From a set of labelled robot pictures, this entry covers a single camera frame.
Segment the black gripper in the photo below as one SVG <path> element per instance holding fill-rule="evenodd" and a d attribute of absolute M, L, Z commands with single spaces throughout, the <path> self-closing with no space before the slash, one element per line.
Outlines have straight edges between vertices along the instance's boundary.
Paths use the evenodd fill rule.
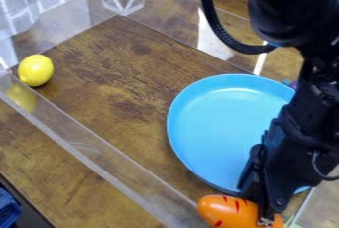
<path fill-rule="evenodd" d="M 303 48 L 298 88 L 251 149 L 238 188 L 256 199 L 259 227 L 271 227 L 274 213 L 287 208 L 302 187 L 339 176 L 339 47 Z"/>

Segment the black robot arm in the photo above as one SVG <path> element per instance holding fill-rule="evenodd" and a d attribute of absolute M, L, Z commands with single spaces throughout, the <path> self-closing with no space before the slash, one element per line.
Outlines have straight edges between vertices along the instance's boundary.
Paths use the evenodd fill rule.
<path fill-rule="evenodd" d="M 250 0 L 254 29 L 267 44 L 244 53 L 299 49 L 304 62 L 291 102 L 251 149 L 239 188 L 270 226 L 294 192 L 339 177 L 339 0 Z"/>

